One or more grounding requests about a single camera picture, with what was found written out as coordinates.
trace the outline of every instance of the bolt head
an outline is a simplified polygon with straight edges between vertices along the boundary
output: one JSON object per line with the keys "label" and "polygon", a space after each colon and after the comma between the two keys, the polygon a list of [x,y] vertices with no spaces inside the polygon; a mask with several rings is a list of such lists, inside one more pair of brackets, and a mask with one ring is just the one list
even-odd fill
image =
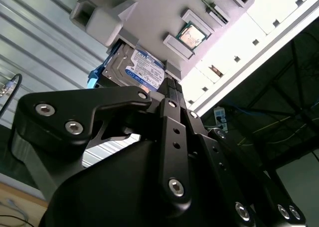
{"label": "bolt head", "polygon": [[195,119],[198,118],[198,115],[195,112],[193,112],[193,111],[190,112],[190,115],[192,117],[194,117]]}
{"label": "bolt head", "polygon": [[177,196],[177,197],[182,197],[184,195],[184,187],[181,184],[181,182],[179,182],[176,179],[171,179],[168,183],[169,189],[170,191],[172,191],[172,193]]}
{"label": "bolt head", "polygon": [[170,105],[171,107],[176,107],[176,104],[175,104],[174,102],[168,101],[168,103],[169,103],[169,105]]}
{"label": "bolt head", "polygon": [[226,136],[223,132],[217,131],[217,134],[220,136],[221,139],[226,139]]}
{"label": "bolt head", "polygon": [[237,211],[237,214],[244,220],[249,221],[250,216],[247,211],[247,209],[239,202],[236,202],[235,209]]}
{"label": "bolt head", "polygon": [[35,110],[41,116],[52,116],[55,113],[54,107],[45,103],[38,104]]}
{"label": "bolt head", "polygon": [[79,135],[83,132],[83,126],[76,121],[69,121],[65,124],[65,129],[72,135]]}
{"label": "bolt head", "polygon": [[146,99],[147,98],[147,96],[144,93],[142,93],[142,92],[139,92],[139,97],[142,98],[142,99]]}
{"label": "bolt head", "polygon": [[281,215],[282,215],[285,219],[287,219],[287,220],[290,219],[290,216],[289,216],[287,210],[286,210],[284,207],[282,207],[281,205],[278,205],[278,210],[279,210],[279,212],[281,213]]}
{"label": "bolt head", "polygon": [[298,220],[301,220],[300,214],[295,210],[293,206],[289,206],[291,213],[293,213],[294,217]]}

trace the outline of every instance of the processor chip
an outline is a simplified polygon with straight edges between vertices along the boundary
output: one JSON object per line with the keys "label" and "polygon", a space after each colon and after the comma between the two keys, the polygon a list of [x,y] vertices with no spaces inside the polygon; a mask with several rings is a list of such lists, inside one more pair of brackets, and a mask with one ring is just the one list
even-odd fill
{"label": "processor chip", "polygon": [[196,26],[189,23],[186,28],[177,36],[188,48],[193,50],[200,45],[205,39],[206,35],[202,33]]}

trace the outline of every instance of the hard drive label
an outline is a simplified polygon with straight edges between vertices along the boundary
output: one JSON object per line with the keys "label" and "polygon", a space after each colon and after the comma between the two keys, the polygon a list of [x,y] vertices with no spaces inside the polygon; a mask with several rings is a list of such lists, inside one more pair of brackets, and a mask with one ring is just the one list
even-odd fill
{"label": "hard drive label", "polygon": [[151,91],[157,91],[164,81],[164,65],[144,50],[134,50],[131,58],[134,66],[127,66],[127,75]]}

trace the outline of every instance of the power strip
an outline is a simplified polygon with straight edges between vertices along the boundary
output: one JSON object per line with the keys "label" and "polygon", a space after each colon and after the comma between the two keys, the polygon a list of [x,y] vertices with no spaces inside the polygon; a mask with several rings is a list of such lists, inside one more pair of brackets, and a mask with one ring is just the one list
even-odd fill
{"label": "power strip", "polygon": [[214,108],[214,116],[215,116],[216,126],[222,126],[223,131],[228,133],[225,109],[223,107]]}

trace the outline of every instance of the hard drive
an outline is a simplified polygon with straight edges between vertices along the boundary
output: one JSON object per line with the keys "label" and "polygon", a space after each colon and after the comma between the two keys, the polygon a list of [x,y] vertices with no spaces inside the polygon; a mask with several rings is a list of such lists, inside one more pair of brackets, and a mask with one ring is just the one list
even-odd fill
{"label": "hard drive", "polygon": [[119,86],[139,86],[157,91],[165,78],[164,64],[142,47],[122,44],[102,73]]}

